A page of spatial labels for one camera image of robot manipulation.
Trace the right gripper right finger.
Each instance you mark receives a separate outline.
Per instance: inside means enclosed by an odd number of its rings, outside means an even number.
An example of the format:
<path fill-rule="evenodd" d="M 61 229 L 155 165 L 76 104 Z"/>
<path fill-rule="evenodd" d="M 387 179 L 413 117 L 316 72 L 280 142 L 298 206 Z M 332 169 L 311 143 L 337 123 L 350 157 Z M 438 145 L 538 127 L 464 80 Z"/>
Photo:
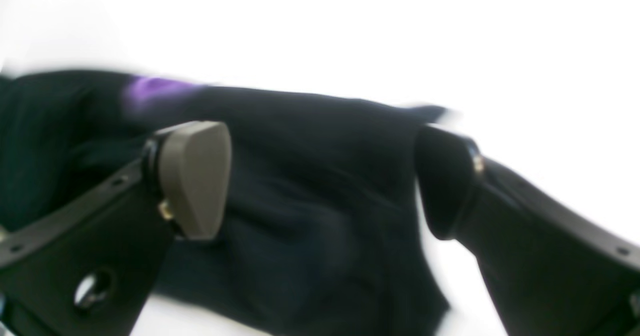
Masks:
<path fill-rule="evenodd" d="M 426 224 L 473 254 L 509 336 L 637 336 L 639 248 L 569 210 L 473 139 L 419 129 Z"/>

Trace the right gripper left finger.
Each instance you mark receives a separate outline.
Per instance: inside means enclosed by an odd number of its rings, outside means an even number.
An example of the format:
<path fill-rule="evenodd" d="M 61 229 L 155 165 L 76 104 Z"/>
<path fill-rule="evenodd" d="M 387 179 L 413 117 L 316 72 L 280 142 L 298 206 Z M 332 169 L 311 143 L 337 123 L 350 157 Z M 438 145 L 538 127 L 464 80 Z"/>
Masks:
<path fill-rule="evenodd" d="M 105 181 L 1 242 L 1 329 L 14 336 L 128 336 L 177 238 L 224 218 L 226 124 L 157 131 Z"/>

